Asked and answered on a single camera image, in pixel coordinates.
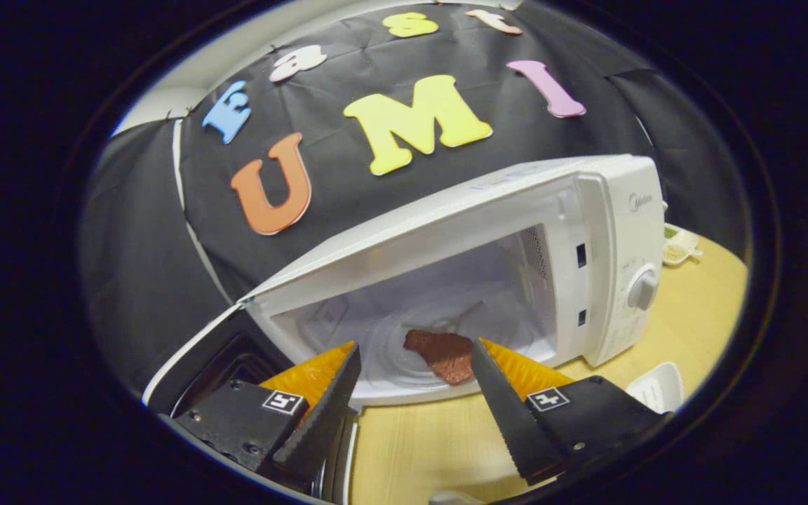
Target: yellow letter m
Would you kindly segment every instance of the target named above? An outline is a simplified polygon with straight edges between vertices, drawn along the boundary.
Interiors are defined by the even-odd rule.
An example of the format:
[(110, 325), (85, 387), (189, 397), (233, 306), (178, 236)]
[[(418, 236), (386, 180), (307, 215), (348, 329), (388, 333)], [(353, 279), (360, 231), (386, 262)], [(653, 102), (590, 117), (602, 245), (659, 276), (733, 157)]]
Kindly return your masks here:
[(413, 160), (409, 149), (398, 146), (397, 135), (423, 154), (436, 149), (436, 121), (442, 127), (440, 141), (447, 147), (482, 140), (491, 135), (491, 125), (479, 121), (455, 88), (452, 76), (431, 76), (413, 86), (413, 107), (385, 95), (369, 95), (345, 108), (357, 118), (372, 148), (370, 172), (385, 175)]

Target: orange letter u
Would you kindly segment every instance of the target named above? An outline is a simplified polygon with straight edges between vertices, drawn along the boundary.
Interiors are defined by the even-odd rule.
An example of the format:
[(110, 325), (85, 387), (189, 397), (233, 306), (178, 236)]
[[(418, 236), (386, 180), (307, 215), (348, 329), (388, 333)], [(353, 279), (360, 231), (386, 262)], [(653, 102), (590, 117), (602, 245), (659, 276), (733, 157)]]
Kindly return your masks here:
[(259, 159), (241, 167), (230, 182), (230, 187), (238, 193), (238, 201), (249, 226), (259, 234), (271, 236), (291, 227), (311, 204), (311, 181), (298, 152), (299, 142), (301, 134), (293, 133), (273, 144), (267, 152), (271, 159), (279, 160), (285, 184), (289, 188), (288, 198), (283, 204), (272, 207), (267, 201), (264, 186), (260, 182), (263, 163)]

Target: white wall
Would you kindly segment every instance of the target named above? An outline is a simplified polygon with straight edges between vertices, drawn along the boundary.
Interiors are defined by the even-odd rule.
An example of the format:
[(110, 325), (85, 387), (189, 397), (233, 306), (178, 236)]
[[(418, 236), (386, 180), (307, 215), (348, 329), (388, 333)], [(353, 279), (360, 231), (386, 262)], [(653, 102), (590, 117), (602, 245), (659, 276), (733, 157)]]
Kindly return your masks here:
[[(523, 0), (469, 0), (449, 4), (516, 9)], [(271, 51), (331, 23), (362, 13), (427, 0), (296, 0), (222, 33), (161, 77), (126, 113), (114, 134), (148, 121), (180, 118), (219, 83)]]

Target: pink letter i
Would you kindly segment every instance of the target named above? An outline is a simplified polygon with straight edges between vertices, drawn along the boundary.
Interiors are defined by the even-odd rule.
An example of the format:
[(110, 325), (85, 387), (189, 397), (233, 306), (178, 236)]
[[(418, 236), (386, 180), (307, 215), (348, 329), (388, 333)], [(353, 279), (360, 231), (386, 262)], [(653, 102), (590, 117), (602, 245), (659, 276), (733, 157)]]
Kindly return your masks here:
[(573, 97), (563, 89), (563, 86), (548, 73), (547, 67), (541, 61), (519, 60), (510, 61), (507, 68), (516, 70), (523, 76), (528, 77), (535, 88), (548, 100), (548, 112), (558, 118), (570, 118), (581, 116), (586, 112), (584, 105), (575, 102)]

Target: microwave brand logo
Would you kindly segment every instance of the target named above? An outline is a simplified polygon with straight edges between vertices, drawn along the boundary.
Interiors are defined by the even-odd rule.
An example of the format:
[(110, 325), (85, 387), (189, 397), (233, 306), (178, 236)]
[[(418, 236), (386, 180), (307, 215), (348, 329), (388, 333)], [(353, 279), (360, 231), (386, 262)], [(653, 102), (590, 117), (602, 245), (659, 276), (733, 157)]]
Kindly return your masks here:
[(648, 204), (653, 200), (654, 197), (650, 195), (638, 196), (638, 193), (632, 193), (628, 196), (628, 208), (630, 208), (632, 212), (637, 212), (638, 208), (641, 208), (642, 205)]

